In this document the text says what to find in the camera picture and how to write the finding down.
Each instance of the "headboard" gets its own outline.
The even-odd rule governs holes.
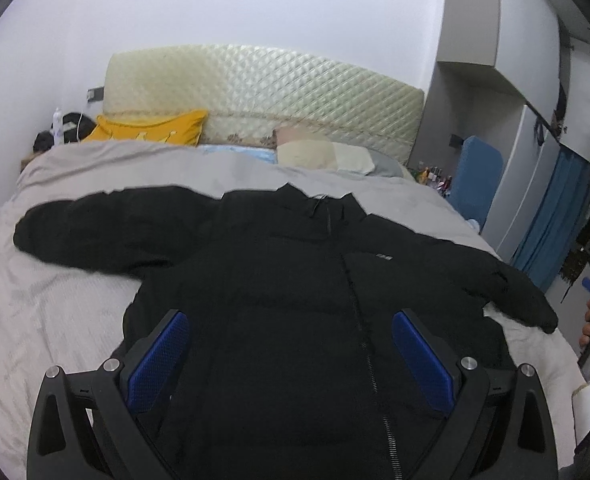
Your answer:
[[[104,114],[111,119],[206,108],[204,143],[274,147],[276,126],[303,124],[401,163],[410,155],[423,104],[422,90],[365,68],[226,44],[115,54],[104,91]]]

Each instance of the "silver bolt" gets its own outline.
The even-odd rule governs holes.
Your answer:
[[[474,370],[477,368],[477,361],[473,357],[463,357],[460,362],[466,370]]]
[[[533,365],[529,365],[528,363],[524,363],[520,366],[521,373],[523,373],[526,377],[532,377],[535,375],[535,367]]]
[[[120,367],[120,360],[111,357],[107,361],[104,362],[104,370],[107,372],[114,372],[117,368]]]
[[[49,379],[57,377],[57,374],[59,374],[59,367],[57,365],[51,366],[48,370],[46,370],[46,377]]]

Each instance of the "black jacket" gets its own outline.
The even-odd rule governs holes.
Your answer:
[[[557,324],[541,291],[492,255],[366,215],[352,195],[308,198],[290,185],[221,200],[157,187],[47,203],[14,243],[142,279],[122,350],[169,309],[187,315],[178,385],[161,420],[142,420],[182,478],[408,475],[443,418],[395,349],[393,314],[412,308],[459,356],[491,368],[514,364],[483,316],[488,301],[546,332]]]

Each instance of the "white bottle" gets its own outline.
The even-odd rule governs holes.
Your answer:
[[[64,143],[64,119],[59,108],[53,114],[53,139],[55,146]]]

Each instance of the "white bed sheet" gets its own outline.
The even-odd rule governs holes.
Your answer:
[[[231,189],[277,189],[291,182],[309,195],[354,193],[362,207],[423,234],[489,253],[451,206],[433,190],[401,178],[350,176],[272,166],[238,153],[200,153],[137,141],[89,142],[52,149],[28,165],[17,191],[0,208],[0,467],[25,478],[28,430],[44,371],[97,368],[120,343],[121,319],[139,282],[43,264],[16,250],[12,234],[39,203],[100,190],[178,184],[219,197]],[[559,465],[572,462],[571,393],[584,381],[559,331],[546,335],[501,313],[517,364],[535,365],[556,436]]]

